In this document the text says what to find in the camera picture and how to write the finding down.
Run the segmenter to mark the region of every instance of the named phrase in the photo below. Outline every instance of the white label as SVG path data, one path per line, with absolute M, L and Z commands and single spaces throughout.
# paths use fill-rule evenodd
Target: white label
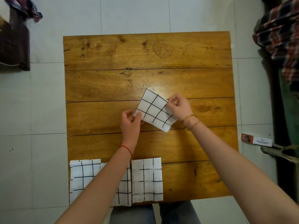
M 264 146 L 272 147 L 272 140 L 268 138 L 254 136 L 252 143 L 256 145 L 264 145 Z

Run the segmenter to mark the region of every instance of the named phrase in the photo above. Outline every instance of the person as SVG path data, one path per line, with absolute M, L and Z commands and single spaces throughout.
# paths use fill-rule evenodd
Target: person
M 299 223 L 299 207 L 258 167 L 231 148 L 193 115 L 189 101 L 181 94 L 170 97 L 167 106 L 192 134 L 205 151 L 217 173 L 241 207 L 251 224 Z M 141 114 L 122 112 L 122 145 L 107 165 L 88 184 L 56 224 L 103 223 L 118 185 L 134 153 L 139 133 Z M 200 223 L 190 201 L 160 203 L 162 223 Z M 116 207 L 110 223 L 155 223 L 152 205 Z

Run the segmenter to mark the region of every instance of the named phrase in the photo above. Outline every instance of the person's left hand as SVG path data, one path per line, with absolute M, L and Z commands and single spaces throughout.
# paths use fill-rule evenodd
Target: person's left hand
M 121 113 L 122 145 L 128 147 L 132 153 L 137 145 L 141 122 L 141 113 L 134 117 L 132 116 L 133 112 L 133 110 L 126 110 Z

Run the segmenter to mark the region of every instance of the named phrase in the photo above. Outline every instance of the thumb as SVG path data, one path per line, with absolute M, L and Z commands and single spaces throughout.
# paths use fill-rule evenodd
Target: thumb
M 135 119 L 134 119 L 134 123 L 136 122 L 136 123 L 138 123 L 140 125 L 141 118 L 142 118 L 142 114 L 141 114 L 141 112 L 139 112 L 137 114 L 137 116 L 135 117 Z
M 175 106 L 174 104 L 172 104 L 171 102 L 168 102 L 166 104 L 166 106 L 174 113 L 175 109 L 177 108 L 177 106 Z

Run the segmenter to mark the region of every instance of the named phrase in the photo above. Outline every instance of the wooden plank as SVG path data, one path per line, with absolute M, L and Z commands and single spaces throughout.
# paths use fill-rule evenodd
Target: wooden plank
M 229 32 L 63 37 L 66 70 L 232 67 Z
M 164 202 L 230 196 L 210 161 L 162 164 Z
M 237 127 L 210 128 L 216 135 L 238 150 Z M 70 136 L 68 160 L 102 159 L 108 162 L 122 142 L 121 133 Z M 206 154 L 186 130 L 140 132 L 133 159 L 161 157 L 162 163 L 208 160 Z
M 194 114 L 207 126 L 235 126 L 234 98 L 189 99 Z M 66 104 L 67 135 L 120 133 L 121 112 L 136 109 L 139 101 L 74 102 Z M 182 129 L 177 121 L 171 129 Z M 151 124 L 141 131 L 158 131 Z
M 65 71 L 66 102 L 140 100 L 147 87 L 165 98 L 235 94 L 232 68 Z

